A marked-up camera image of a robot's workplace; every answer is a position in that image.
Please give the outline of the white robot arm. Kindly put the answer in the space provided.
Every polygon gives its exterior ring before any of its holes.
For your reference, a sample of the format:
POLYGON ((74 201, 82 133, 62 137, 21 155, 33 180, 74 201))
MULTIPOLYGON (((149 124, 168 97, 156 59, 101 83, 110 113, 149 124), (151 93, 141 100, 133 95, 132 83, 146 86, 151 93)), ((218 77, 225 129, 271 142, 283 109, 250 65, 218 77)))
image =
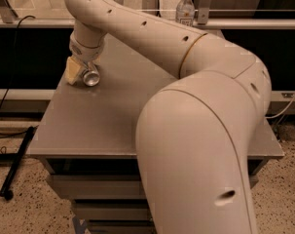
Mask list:
POLYGON ((137 122, 138 167, 158 234, 258 234, 247 152, 271 98, 254 54, 216 35, 114 0, 64 0, 70 48, 95 58, 109 33, 174 77, 137 122))

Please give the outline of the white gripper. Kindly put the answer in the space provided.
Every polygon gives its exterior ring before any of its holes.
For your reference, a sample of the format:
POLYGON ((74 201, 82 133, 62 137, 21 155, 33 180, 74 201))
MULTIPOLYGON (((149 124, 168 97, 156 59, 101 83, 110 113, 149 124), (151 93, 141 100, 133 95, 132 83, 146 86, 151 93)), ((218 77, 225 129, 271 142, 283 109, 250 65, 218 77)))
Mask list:
POLYGON ((73 56, 68 57, 65 68, 65 79, 68 84, 74 85, 82 80, 82 73, 85 70, 83 62, 92 62, 95 66, 100 66, 101 48, 89 48, 81 45, 75 38, 69 41, 69 49, 73 56))

